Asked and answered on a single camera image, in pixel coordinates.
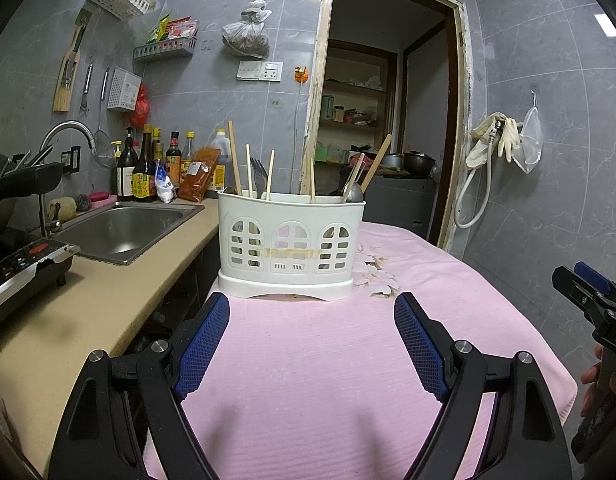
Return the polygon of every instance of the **red button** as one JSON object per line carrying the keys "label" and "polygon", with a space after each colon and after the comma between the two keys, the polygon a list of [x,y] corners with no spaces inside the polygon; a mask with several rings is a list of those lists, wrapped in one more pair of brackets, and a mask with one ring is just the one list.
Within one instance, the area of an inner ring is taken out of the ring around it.
{"label": "red button", "polygon": [[29,252],[30,252],[30,254],[40,253],[41,251],[43,251],[47,247],[48,247],[48,244],[40,244],[37,247],[33,247]]}

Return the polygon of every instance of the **countertop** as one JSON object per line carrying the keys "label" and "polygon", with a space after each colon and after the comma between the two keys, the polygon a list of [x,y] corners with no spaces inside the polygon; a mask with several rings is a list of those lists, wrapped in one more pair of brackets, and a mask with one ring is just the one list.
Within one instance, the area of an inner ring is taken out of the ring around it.
{"label": "countertop", "polygon": [[157,304],[218,231],[218,200],[127,267],[75,256],[0,327],[0,395],[26,457],[44,476],[59,421],[90,351],[124,353]]}

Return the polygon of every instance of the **peeling white door frame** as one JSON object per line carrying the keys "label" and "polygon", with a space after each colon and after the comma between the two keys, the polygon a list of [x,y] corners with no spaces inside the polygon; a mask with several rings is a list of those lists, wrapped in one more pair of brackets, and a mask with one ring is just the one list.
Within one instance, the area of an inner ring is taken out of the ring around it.
{"label": "peeling white door frame", "polygon": [[[470,73],[472,68],[472,49],[470,35],[465,24],[467,23],[463,4],[457,0],[435,0],[449,8],[454,14],[455,35],[458,59],[458,85],[459,99],[457,102],[457,132],[454,144],[454,158],[450,188],[446,198],[441,224],[441,234],[437,247],[448,250],[451,243],[453,223],[453,205],[456,199],[457,184],[459,182],[462,167],[462,153],[466,145],[470,143],[468,135],[468,117],[470,110]],[[328,37],[330,30],[330,15],[332,12],[332,0],[321,0],[319,10],[319,23],[317,25],[317,39],[312,61],[312,73],[310,74],[310,89],[308,98],[307,121],[304,130],[303,156],[301,158],[301,183],[300,193],[310,193],[310,159],[314,158],[314,150],[317,143],[319,130],[319,116],[321,113],[321,94],[323,92],[323,78],[326,70],[326,54],[328,51]]]}

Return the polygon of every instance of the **pink cloth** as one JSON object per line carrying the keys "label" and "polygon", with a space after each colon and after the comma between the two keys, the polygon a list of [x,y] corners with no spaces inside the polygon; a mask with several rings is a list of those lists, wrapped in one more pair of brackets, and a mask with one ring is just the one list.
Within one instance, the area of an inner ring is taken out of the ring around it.
{"label": "pink cloth", "polygon": [[[364,222],[358,241],[358,285],[346,300],[229,298],[228,328],[201,387],[183,402],[221,480],[404,477],[440,404],[422,388],[395,327],[400,292],[483,353],[530,351],[561,421],[568,416],[576,383],[475,270],[399,228]],[[377,287],[391,297],[371,297]],[[458,479],[473,474],[492,400],[484,396]],[[151,476],[165,478],[150,440],[145,459]]]}

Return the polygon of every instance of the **gray tile wall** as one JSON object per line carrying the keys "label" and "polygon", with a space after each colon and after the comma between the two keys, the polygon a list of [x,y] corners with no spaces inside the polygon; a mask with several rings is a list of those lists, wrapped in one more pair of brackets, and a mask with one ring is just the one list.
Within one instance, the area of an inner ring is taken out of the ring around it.
{"label": "gray tile wall", "polygon": [[[165,0],[157,0],[162,7]],[[85,6],[93,12],[83,38],[82,58],[68,113],[53,113],[54,88],[64,56],[72,40],[74,20]],[[7,155],[32,150],[37,153],[45,134],[55,124],[83,121],[92,132],[97,129],[98,97],[107,65],[132,70],[133,48],[145,43],[160,9],[142,18],[122,22],[85,0],[24,0],[0,35],[0,152]],[[80,111],[83,82],[90,57],[94,71],[87,113]],[[136,67],[139,74],[143,67]],[[102,113],[102,127],[113,140],[122,139],[127,126],[120,112]],[[46,160],[60,160],[62,151],[82,147],[82,170],[66,176],[50,196],[75,196],[93,189],[108,190],[110,172],[90,156],[82,135],[70,130],[57,137],[53,153]],[[19,228],[38,225],[36,197],[19,199],[11,221]]]}
{"label": "gray tile wall", "polygon": [[488,113],[523,120],[536,88],[545,142],[529,175],[495,160],[490,203],[464,261],[532,321],[578,379],[595,361],[591,325],[550,276],[584,260],[616,280],[616,38],[596,21],[603,11],[595,0],[477,5]]}
{"label": "gray tile wall", "polygon": [[[267,0],[272,15],[265,22],[269,35],[269,60],[284,63],[280,83],[237,81],[239,59],[226,52],[221,27],[236,22],[252,0],[168,0],[166,9],[174,16],[193,15],[201,20],[198,46],[191,59],[168,60],[148,65],[144,81],[151,89],[150,120],[163,130],[194,130],[197,143],[208,140],[217,127],[232,119],[240,161],[245,163],[244,144],[253,156],[264,161],[275,149],[273,190],[288,191],[294,157],[294,190],[299,184],[300,154],[307,114],[307,88],[295,113],[299,85],[294,66],[312,68],[320,2],[312,0]],[[474,49],[472,117],[477,121],[486,111],[485,63],[476,0],[465,2]]]}

